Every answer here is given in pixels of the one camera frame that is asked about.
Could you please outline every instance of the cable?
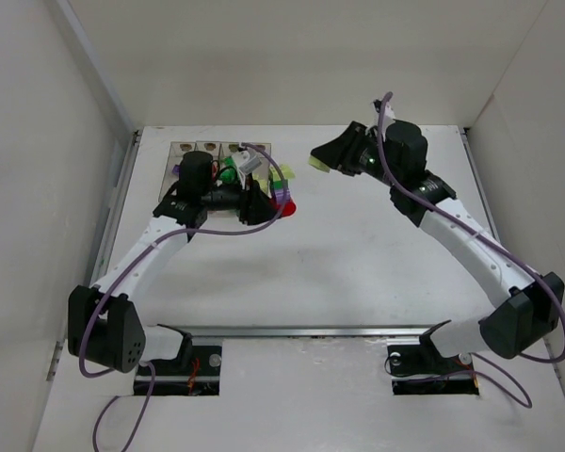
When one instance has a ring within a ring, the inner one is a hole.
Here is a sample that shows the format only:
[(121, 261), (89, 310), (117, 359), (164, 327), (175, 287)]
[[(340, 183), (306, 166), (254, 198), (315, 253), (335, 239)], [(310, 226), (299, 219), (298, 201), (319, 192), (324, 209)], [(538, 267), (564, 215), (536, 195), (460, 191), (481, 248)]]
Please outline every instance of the cable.
[[(383, 99), (381, 100), (381, 108), (380, 108), (380, 111), (379, 111), (379, 120), (378, 120), (378, 127), (377, 127), (377, 148), (379, 150), (380, 163), (382, 164), (383, 170), (385, 171), (385, 174), (387, 174), (387, 177), (389, 178), (391, 185), (394, 186), (401, 194), (403, 194), (407, 198), (410, 198), (414, 202), (418, 202), (422, 206), (426, 207), (428, 210), (441, 215), (445, 219), (451, 221), (452, 223), (454, 223), (457, 226), (459, 226), (460, 228), (462, 228), (464, 231), (466, 231), (470, 235), (474, 236), (477, 240), (479, 240), (481, 243), (486, 245), (488, 248), (490, 248), (490, 249), (496, 251), (497, 253), (505, 256), (507, 259), (509, 259), (511, 262), (513, 262), (516, 266), (518, 266), (522, 271), (524, 271), (528, 276), (530, 276), (542, 288), (542, 290), (546, 293), (546, 295), (550, 298), (550, 300), (553, 302), (553, 304), (557, 308), (558, 317), (560, 318), (561, 325), (563, 325), (563, 334), (564, 334), (564, 337), (565, 337), (565, 311), (563, 311), (563, 307), (561, 306), (561, 303), (558, 300), (555, 293), (548, 286), (548, 284), (546, 282), (544, 282), (544, 280), (540, 277), (540, 275), (538, 275), (534, 270), (529, 268), (529, 266), (527, 266), (527, 264), (525, 262), (523, 262), (517, 256), (512, 254), (510, 251), (507, 251), (504, 248), (502, 248), (501, 246), (496, 245), (491, 240), (489, 240), (488, 238), (486, 238), (483, 235), (481, 235), (480, 233), (478, 233), (475, 229), (471, 228), (468, 224), (466, 224), (466, 223), (462, 222), (461, 220), (459, 220), (458, 218), (455, 218), (454, 216), (448, 214), (447, 212), (440, 209), (435, 204), (432, 204), (428, 200), (420, 198), (419, 196), (411, 193), (405, 186), (403, 186), (401, 183), (399, 183), (398, 180), (396, 179), (396, 177), (391, 173), (391, 170), (390, 170), (389, 165), (387, 163), (387, 160), (385, 158), (385, 151), (384, 151), (384, 148), (383, 148), (382, 128), (383, 128), (383, 119), (385, 117), (385, 107), (387, 106), (387, 104), (389, 104), (389, 101), (391, 100), (393, 95), (394, 94), (391, 91), (389, 91), (383, 96)], [(537, 356), (531, 356), (531, 355), (527, 355), (525, 353), (520, 353), (519, 356), (526, 358), (528, 360), (534, 361), (536, 363), (560, 363), (561, 361), (565, 360), (565, 343), (563, 345), (563, 351), (561, 351), (560, 355), (558, 355), (555, 358), (550, 358), (550, 359), (539, 358)]]
[(498, 388), (500, 391), (502, 391), (507, 396), (512, 398), (515, 402), (517, 402), (522, 407), (527, 408), (528, 410), (533, 407), (531, 397), (529, 396), (529, 394), (527, 393), (527, 391), (525, 390), (523, 385), (519, 381), (517, 381), (517, 379), (514, 378), (509, 372), (507, 372), (505, 369), (500, 367), (498, 364), (493, 363), (492, 361), (488, 360), (487, 358), (484, 358), (483, 356), (479, 355), (478, 353), (472, 353), (472, 355), (479, 358), (484, 363), (491, 365), (493, 368), (495, 368), (496, 370), (498, 370), (499, 372), (504, 374), (508, 379), (510, 379), (510, 381), (512, 381), (513, 384), (515, 386), (517, 386), (517, 389), (519, 389), (519, 391), (521, 391), (521, 394), (524, 395), (525, 402), (520, 400), (515, 394), (513, 394), (511, 391), (509, 391), (509, 389), (507, 389), (506, 386), (499, 383), (498, 381), (496, 381), (495, 379), (490, 377), (488, 374), (484, 374), (483, 372), (479, 372), (478, 370), (473, 370), (473, 369), (459, 370), (457, 372), (452, 372), (450, 374), (445, 374), (445, 375), (441, 375), (441, 376), (438, 376), (438, 377), (430, 377), (430, 378), (427, 378), (427, 379), (411, 379), (410, 382), (413, 382), (413, 383), (428, 383), (428, 382), (433, 382), (433, 381), (440, 381), (442, 379), (449, 379), (450, 377), (454, 377), (455, 375), (473, 375), (473, 376), (477, 375), (477, 376), (480, 376), (483, 379), (486, 379), (487, 381), (489, 381), (496, 388)]
[(289, 200), (288, 185), (287, 185), (286, 179), (284, 178), (283, 171), (281, 170), (281, 168), (278, 166), (278, 164), (274, 161), (274, 159), (272, 157), (270, 157), (265, 151), (262, 151), (257, 146), (250, 144), (250, 143), (241, 143), (241, 146), (244, 146), (246, 148), (252, 148), (257, 153), (260, 153), (261, 155), (263, 155), (266, 158), (266, 160), (270, 163), (270, 165), (272, 165), (274, 170), (276, 170), (276, 172), (278, 172), (279, 177), (281, 178), (281, 182), (282, 182), (283, 196), (282, 196), (282, 203), (279, 206), (279, 210), (276, 212), (276, 215), (271, 220), (269, 220), (268, 222), (266, 222), (266, 223), (264, 223), (260, 226), (257, 226), (256, 228), (248, 229), (246, 231), (213, 231), (213, 230), (209, 230), (209, 229), (183, 228), (183, 229), (179, 229), (179, 230), (176, 230), (176, 231), (172, 231), (172, 232), (167, 233), (167, 234), (163, 234), (160, 237), (156, 238), (154, 243), (151, 246), (147, 247), (141, 254), (138, 255), (138, 257), (134, 261), (132, 261), (132, 263), (124, 271), (121, 272), (121, 275), (105, 291), (105, 294), (101, 297), (100, 301), (96, 305), (96, 308), (94, 308), (94, 312), (92, 312), (92, 315), (90, 316), (90, 319), (89, 319), (89, 322), (86, 326), (86, 329), (84, 330), (84, 335), (82, 336), (82, 341), (81, 341), (80, 348), (79, 348), (79, 360), (78, 360), (79, 371), (81, 372), (81, 374), (84, 377), (86, 377), (88, 379), (96, 379), (98, 377), (101, 377), (101, 376), (106, 375), (106, 374), (113, 371), (112, 369), (106, 369), (106, 370), (103, 370), (103, 371), (100, 371), (100, 372), (93, 372), (92, 373), (92, 372), (89, 372), (87, 370), (87, 368), (86, 368), (86, 350), (88, 348), (88, 340), (90, 338), (90, 334), (92, 332), (92, 329), (94, 328), (94, 324), (96, 323), (100, 312), (105, 307), (105, 305), (108, 302), (109, 297), (111, 296), (113, 291), (118, 287), (118, 285), (120, 285), (123, 282), (123, 280), (128, 276), (128, 274), (132, 271), (132, 269), (135, 266), (137, 266), (149, 253), (151, 253), (151, 251), (154, 250), (154, 245), (158, 245), (159, 243), (161, 243), (161, 242), (163, 242), (163, 241), (167, 240), (168, 238), (173, 237), (175, 235), (187, 234), (187, 233), (226, 235), (226, 236), (238, 236), (238, 235), (254, 234), (254, 233), (258, 233), (258, 232), (263, 231), (264, 229), (270, 227), (277, 219), (279, 219), (281, 217), (281, 215), (283, 214), (284, 207), (286, 206), (286, 204)]
[[(136, 420), (136, 423), (134, 424), (134, 428), (132, 428), (132, 433), (130, 433), (130, 437), (128, 438), (128, 441), (125, 444), (125, 446), (123, 447), (123, 449), (121, 450), (121, 452), (125, 452), (126, 450), (128, 450), (128, 447), (130, 447), (130, 444), (134, 440), (134, 437), (136, 436), (136, 432), (138, 430), (138, 427), (140, 426), (140, 422), (142, 421), (142, 418), (144, 417), (144, 412), (147, 410), (147, 405), (149, 405), (149, 399), (151, 398), (151, 394), (153, 393), (154, 381), (155, 381), (155, 378), (156, 378), (156, 372), (154, 370), (153, 363), (148, 362), (147, 366), (149, 367), (149, 369), (151, 369), (151, 382), (149, 383), (149, 389), (147, 390), (147, 395), (144, 398), (144, 403), (142, 404), (142, 408), (140, 409), (140, 414), (138, 415), (138, 419)], [(103, 408), (101, 413), (98, 415), (96, 422), (94, 423), (94, 429), (92, 430), (92, 446), (94, 447), (94, 452), (100, 452), (100, 450), (98, 448), (98, 441), (96, 439), (96, 437), (98, 435), (98, 427), (101, 425), (101, 421), (103, 420), (103, 416), (105, 416), (106, 411), (109, 409), (109, 407), (111, 405), (113, 405), (115, 403), (115, 401), (118, 398), (120, 398), (120, 396), (116, 395), (111, 400), (109, 400), (109, 403), (107, 403), (105, 405), (105, 407)]]

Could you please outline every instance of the silver screw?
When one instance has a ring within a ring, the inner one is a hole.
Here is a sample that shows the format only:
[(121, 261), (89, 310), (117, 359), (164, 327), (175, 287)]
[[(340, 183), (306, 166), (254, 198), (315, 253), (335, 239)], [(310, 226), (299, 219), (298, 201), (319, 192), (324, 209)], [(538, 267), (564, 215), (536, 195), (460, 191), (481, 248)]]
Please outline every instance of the silver screw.
[(222, 357), (219, 356), (217, 353), (214, 353), (209, 357), (209, 365), (212, 367), (220, 367), (222, 364)]
[(473, 358), (471, 358), (469, 353), (459, 353), (459, 360), (466, 365), (470, 365), (473, 362)]
[(399, 352), (397, 352), (397, 351), (392, 351), (392, 352), (389, 354), (389, 362), (390, 362), (392, 365), (400, 365), (400, 364), (402, 364), (402, 362), (400, 361), (400, 358), (401, 358), (401, 357), (402, 357), (402, 355), (399, 354)]

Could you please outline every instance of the orange wire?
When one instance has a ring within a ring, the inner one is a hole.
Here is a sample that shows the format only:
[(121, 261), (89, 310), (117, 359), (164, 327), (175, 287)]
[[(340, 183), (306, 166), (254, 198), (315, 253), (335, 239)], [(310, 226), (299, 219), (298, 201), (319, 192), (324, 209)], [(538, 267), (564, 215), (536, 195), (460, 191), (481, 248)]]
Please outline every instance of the orange wire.
[(195, 361), (193, 361), (192, 363), (192, 374), (190, 374), (190, 377), (188, 377), (188, 382), (187, 382), (189, 396), (190, 393), (192, 393), (192, 388), (195, 386), (195, 378), (199, 373), (199, 367), (201, 367), (201, 362), (199, 361), (199, 358), (195, 358)]

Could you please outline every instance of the white arm segment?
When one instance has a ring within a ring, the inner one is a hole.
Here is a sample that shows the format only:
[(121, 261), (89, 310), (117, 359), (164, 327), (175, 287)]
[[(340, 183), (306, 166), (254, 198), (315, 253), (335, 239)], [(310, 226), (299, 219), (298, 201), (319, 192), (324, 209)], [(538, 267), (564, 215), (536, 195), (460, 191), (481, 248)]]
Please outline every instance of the white arm segment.
[(158, 245), (154, 241), (163, 234), (183, 229), (184, 226), (176, 223), (176, 220), (169, 217), (151, 218), (149, 226), (144, 230), (138, 242), (127, 252), (116, 266), (106, 275), (98, 280), (94, 286), (101, 288), (101, 292), (108, 289), (117, 280), (122, 272), (134, 261), (147, 247), (154, 246), (154, 250), (149, 253), (134, 269), (128, 274), (121, 284), (113, 291), (112, 296), (126, 294), (136, 306), (142, 300), (142, 296), (149, 288), (155, 277), (170, 261), (175, 253), (188, 243), (186, 234), (175, 235), (164, 240)]
[(142, 352), (141, 361), (173, 360), (178, 356), (182, 334), (178, 331), (164, 327), (143, 327), (146, 342)]
[[(489, 240), (497, 243), (466, 211), (459, 200), (444, 200), (437, 204), (442, 210), (465, 222)], [(509, 289), (523, 289), (533, 279), (510, 260), (470, 236), (463, 229), (435, 212), (427, 211), (420, 225), (450, 251), (462, 266), (476, 279), (494, 308), (504, 303), (511, 294)], [(464, 351), (488, 349), (479, 333), (479, 318), (452, 321), (431, 334), (431, 341), (444, 357)]]
[[(153, 245), (155, 239), (163, 234), (183, 229), (176, 220), (168, 217), (151, 218), (149, 226), (144, 230), (138, 242), (127, 252), (116, 266), (94, 284), (107, 290), (122, 272), (134, 261), (147, 247)], [(113, 297), (126, 294), (128, 299), (136, 306), (142, 303), (144, 293), (149, 288), (155, 277), (170, 261), (171, 257), (182, 249), (188, 242), (186, 234), (175, 235), (154, 246), (150, 252), (128, 274), (121, 284), (113, 291)], [(143, 326), (146, 342), (142, 352), (142, 361), (173, 360), (178, 355), (183, 336), (180, 332), (159, 326)]]

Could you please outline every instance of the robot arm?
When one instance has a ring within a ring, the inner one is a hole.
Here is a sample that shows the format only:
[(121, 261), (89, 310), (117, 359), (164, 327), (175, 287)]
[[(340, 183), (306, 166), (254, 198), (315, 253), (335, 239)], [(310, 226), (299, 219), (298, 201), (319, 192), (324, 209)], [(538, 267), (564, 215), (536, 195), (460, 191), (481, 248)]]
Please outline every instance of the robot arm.
[[(247, 225), (275, 218), (279, 205), (251, 177), (251, 172), (259, 166), (257, 156), (245, 151), (233, 156), (233, 161), (234, 181), (218, 186), (211, 154), (199, 151), (185, 154), (179, 181), (154, 209), (138, 242), (92, 287), (80, 285), (70, 294), (68, 346), (72, 355), (80, 355), (92, 313), (105, 293), (115, 287), (102, 315), (92, 326), (86, 359), (124, 373), (140, 361), (167, 360), (181, 368), (187, 365), (192, 352), (190, 335), (167, 326), (143, 326), (135, 304), (145, 299), (144, 294), (155, 277), (190, 242), (207, 220), (209, 211), (236, 211), (239, 220)], [(282, 217), (293, 212), (294, 209), (285, 208)]]
[[(413, 195), (466, 222), (476, 231), (475, 235), (415, 202), (390, 183), (380, 162), (376, 127), (366, 128), (353, 122), (340, 137), (313, 149), (310, 163), (319, 170), (339, 170), (349, 176), (365, 172), (386, 184), (395, 208), (452, 253), (488, 296), (493, 307), (489, 316), (444, 322), (423, 334), (421, 344), (443, 357), (489, 348), (504, 358), (513, 358), (556, 328), (557, 308), (549, 297), (529, 275), (476, 239), (483, 235), (497, 243), (469, 215), (456, 192), (426, 169), (428, 143), (420, 128), (410, 122), (394, 121), (387, 105), (383, 130), (385, 160), (398, 182)], [(562, 280), (554, 273), (543, 279), (562, 300)]]

